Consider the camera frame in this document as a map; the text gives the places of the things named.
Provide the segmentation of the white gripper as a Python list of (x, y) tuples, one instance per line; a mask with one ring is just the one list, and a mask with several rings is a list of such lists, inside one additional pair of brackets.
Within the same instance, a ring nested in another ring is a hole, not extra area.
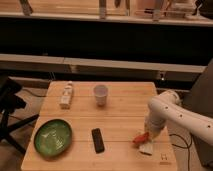
[(149, 133), (149, 139), (154, 140), (161, 133), (162, 128), (159, 125), (152, 124), (150, 122), (146, 122), (144, 124), (144, 129)]

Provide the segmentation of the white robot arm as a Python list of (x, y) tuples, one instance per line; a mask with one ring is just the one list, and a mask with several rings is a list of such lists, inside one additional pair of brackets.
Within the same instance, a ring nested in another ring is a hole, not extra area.
[(179, 95), (172, 90), (152, 97), (147, 103), (149, 114), (145, 130), (155, 138), (170, 120), (213, 146), (213, 119), (184, 109), (180, 102)]

